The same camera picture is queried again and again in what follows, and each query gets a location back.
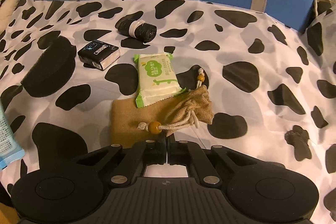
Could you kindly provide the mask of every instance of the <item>wet wipes package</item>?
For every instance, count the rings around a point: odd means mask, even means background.
[[[148,106],[184,92],[172,68],[172,58],[168,52],[134,56],[139,73],[139,93],[135,100],[137,107]]]
[[[105,70],[120,57],[119,47],[93,40],[78,52],[79,59],[88,65]]]
[[[25,151],[14,139],[13,131],[0,103],[0,170],[11,162],[21,159],[24,155]]]

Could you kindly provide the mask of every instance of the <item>yellow object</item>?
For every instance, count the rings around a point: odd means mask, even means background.
[[[162,129],[159,128],[159,126],[161,125],[160,122],[155,121],[155,122],[150,122],[148,125],[148,131],[151,134],[159,134],[161,133]]]
[[[0,203],[0,223],[16,224],[20,220],[15,209]]]
[[[205,80],[205,76],[204,75],[198,75],[197,76],[197,80],[199,80],[199,81],[201,81],[203,83],[204,80]]]

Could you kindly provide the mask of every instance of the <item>circular logo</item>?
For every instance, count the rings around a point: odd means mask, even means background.
[[[91,42],[90,44],[85,46],[85,49],[86,50],[92,50],[93,48],[97,47],[97,45],[98,45],[97,43]]]
[[[163,185],[166,185],[166,186],[168,186],[170,183],[171,183],[171,182],[168,181],[168,180],[164,180],[164,181],[162,182],[162,184],[163,184]]]

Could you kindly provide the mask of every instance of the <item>brown fabric pouch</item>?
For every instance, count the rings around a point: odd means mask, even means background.
[[[115,100],[111,110],[111,141],[121,144],[124,148],[130,148],[138,141],[156,139],[157,135],[146,130],[139,130],[138,125],[154,121],[162,125],[180,122],[191,110],[194,111],[199,121],[211,124],[213,119],[211,107],[212,103],[205,85],[142,108],[137,108],[134,98]],[[193,117],[190,116],[187,126],[194,122]],[[163,132],[169,136],[175,130],[164,130]]]

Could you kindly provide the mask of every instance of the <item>green giraffe graphic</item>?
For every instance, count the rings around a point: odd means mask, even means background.
[[[177,82],[177,80],[175,79],[167,79],[167,80],[161,80],[161,81],[157,81],[157,80],[153,80],[154,83],[156,83],[156,85],[159,85],[161,83],[165,83],[167,82],[168,84],[170,84],[171,82]]]

